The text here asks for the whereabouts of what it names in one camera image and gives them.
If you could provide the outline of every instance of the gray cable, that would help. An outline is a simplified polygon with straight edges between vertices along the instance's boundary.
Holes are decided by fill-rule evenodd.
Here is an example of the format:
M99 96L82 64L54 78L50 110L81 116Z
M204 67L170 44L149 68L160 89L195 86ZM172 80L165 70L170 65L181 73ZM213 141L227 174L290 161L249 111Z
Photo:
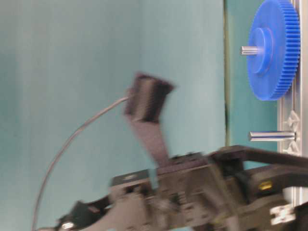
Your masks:
M115 101L113 104L111 104L109 107L106 107L104 109L102 109L101 111L99 111L97 114L95 114L92 118L88 119L83 125L81 125L64 143L64 145L62 146L61 150L57 153L57 155L53 158L53 160L51 161L51 163L49 164L48 170L46 172L46 175L43 179L42 185L40 187L37 199L36 199L36 203L35 203L35 209L34 209L34 213L33 213L33 220L32 220L32 231L35 231L35 227L38 221L38 212L39 212L39 205L47 184L47 180L52 172L52 170L54 169L55 164L59 161L60 157L63 155L64 151L68 148L68 146L70 145L70 143L73 141L73 139L79 134L81 133L89 124L91 124L92 122L94 122L96 119L98 119L100 116L102 116L103 114L105 114L106 112L108 112L109 110L111 110L112 108L114 108L115 106L119 105L120 103L126 101L128 99L128 97L124 97L121 98L117 101Z

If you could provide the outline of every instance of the mechanical part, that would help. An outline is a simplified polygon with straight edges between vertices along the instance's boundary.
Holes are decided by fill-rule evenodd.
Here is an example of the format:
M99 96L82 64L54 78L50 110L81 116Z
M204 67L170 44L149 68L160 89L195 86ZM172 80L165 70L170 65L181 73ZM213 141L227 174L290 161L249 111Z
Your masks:
M74 224L72 222L67 222L62 225L62 229L64 230L70 230L73 227L74 227Z
M300 20L300 64L298 66L292 87L277 102L277 130L293 130L296 132L296 145L292 143L290 148L289 141L283 141L277 144L278 152L287 152L289 154L308 157L308 142L306 142L308 128L308 1L290 0L296 9ZM295 120L292 126L289 126L289 118ZM308 201L308 189L291 188L284 192L288 201L294 206L301 205Z
M258 47L241 47L241 55L256 55L258 54Z
M270 210L270 214L275 216L275 218L270 221L272 225L287 223L296 219L291 204L274 207Z
M129 100L124 111L133 130L159 166L169 165L159 115L172 90L170 83L139 73L129 91Z
M147 89L168 86L148 80ZM130 103L138 102L139 97ZM77 202L47 230L164 231L186 226L196 231L303 230L308 204L295 207L294 213L285 206L282 191L308 187L308 159L243 146L224 147L208 156L189 153L169 159L165 146L158 145L164 145L158 121L145 119L158 118L146 113L159 112L162 103L156 106L140 108L141 120L135 121L134 113L126 117L157 160L158 188L151 187L148 170L115 177L110 195L91 203ZM244 161L269 165L245 170Z
M265 0L251 26L247 71L259 100L277 100L290 88L300 55L298 15L289 0Z
M251 131L250 141L294 141L296 136L293 131Z

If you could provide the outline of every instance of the metal rod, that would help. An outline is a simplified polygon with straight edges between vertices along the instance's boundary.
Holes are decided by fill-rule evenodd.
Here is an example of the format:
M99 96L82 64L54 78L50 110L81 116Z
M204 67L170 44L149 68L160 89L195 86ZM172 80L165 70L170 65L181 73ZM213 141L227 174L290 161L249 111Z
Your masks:
M241 47L241 55L256 55L258 54L258 47Z
M294 141L293 131L251 131L248 134L250 141Z

